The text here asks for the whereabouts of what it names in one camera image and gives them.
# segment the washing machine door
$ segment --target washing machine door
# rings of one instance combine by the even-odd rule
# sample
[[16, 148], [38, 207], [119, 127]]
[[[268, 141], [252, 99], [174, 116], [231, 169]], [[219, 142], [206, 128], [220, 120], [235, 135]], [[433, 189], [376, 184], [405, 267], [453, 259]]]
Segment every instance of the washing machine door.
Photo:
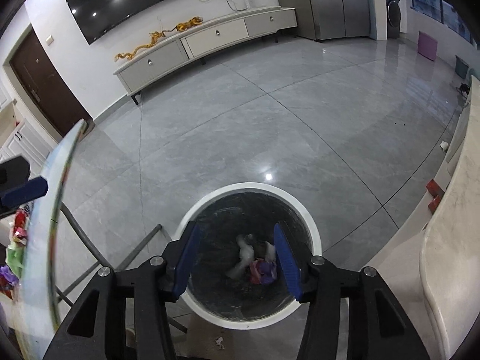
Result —
[[398, 2], [395, 0], [389, 1], [387, 5], [387, 20], [388, 23], [394, 28], [400, 28], [400, 21], [402, 20], [402, 14]]

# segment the purple box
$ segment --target purple box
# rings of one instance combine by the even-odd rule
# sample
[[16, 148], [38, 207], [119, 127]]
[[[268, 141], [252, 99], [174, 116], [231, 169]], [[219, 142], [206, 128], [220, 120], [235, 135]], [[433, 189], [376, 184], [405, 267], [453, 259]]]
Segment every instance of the purple box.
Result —
[[430, 35], [418, 31], [418, 49], [417, 52], [424, 57], [435, 61], [437, 59], [438, 42]]

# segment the brown door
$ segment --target brown door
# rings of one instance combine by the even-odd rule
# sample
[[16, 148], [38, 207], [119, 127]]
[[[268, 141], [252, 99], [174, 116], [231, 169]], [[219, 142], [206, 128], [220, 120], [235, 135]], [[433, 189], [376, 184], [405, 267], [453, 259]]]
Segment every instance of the brown door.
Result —
[[33, 31], [20, 44], [10, 65], [34, 103], [62, 137], [80, 119], [92, 120], [50, 62]]

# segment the white rim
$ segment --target white rim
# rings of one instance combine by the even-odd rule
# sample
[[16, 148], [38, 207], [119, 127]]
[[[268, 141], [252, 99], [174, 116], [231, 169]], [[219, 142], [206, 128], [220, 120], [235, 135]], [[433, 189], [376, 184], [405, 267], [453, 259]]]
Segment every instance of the white rim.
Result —
[[[180, 224], [177, 227], [177, 231], [175, 232], [172, 239], [179, 239], [185, 229], [188, 221], [192, 218], [195, 218], [200, 212], [202, 212], [205, 207], [210, 205], [212, 202], [231, 195], [235, 192], [263, 192], [267, 195], [271, 195], [277, 198], [280, 198], [284, 203], [288, 204], [291, 208], [293, 208], [300, 219], [304, 222], [305, 227], [308, 229], [311, 247], [313, 249], [313, 254], [321, 256], [322, 255], [322, 241], [320, 240], [320, 234], [318, 233], [317, 226], [315, 225], [314, 219], [311, 217], [310, 213], [307, 209], [300, 203], [295, 197], [290, 195], [288, 192], [281, 190], [280, 188], [274, 187], [269, 184], [262, 184], [262, 183], [238, 183], [238, 184], [231, 184], [227, 185], [226, 187], [219, 188], [205, 197], [201, 198], [196, 204], [193, 205], [191, 209], [185, 214], [183, 219], [181, 220]], [[262, 327], [267, 327], [273, 325], [276, 322], [281, 321], [282, 319], [286, 318], [292, 312], [294, 312], [298, 307], [300, 307], [300, 303], [297, 301], [292, 301], [290, 304], [285, 306], [283, 309], [279, 310], [275, 314], [272, 314], [266, 318], [262, 318], [256, 321], [230, 321], [227, 319], [220, 318], [217, 315], [214, 315], [207, 311], [187, 290], [182, 295], [183, 300], [185, 303], [201, 318], [207, 320], [208, 322], [214, 323], [217, 326], [225, 327], [228, 329], [236, 329], [236, 330], [250, 330], [250, 329], [259, 329]]]

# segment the washing machine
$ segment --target washing machine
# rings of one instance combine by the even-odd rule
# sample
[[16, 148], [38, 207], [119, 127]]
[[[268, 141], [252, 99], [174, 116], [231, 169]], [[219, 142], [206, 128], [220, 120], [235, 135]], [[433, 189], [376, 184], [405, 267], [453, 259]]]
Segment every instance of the washing machine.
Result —
[[398, 38], [400, 36], [400, 0], [386, 0], [387, 3], [387, 38]]

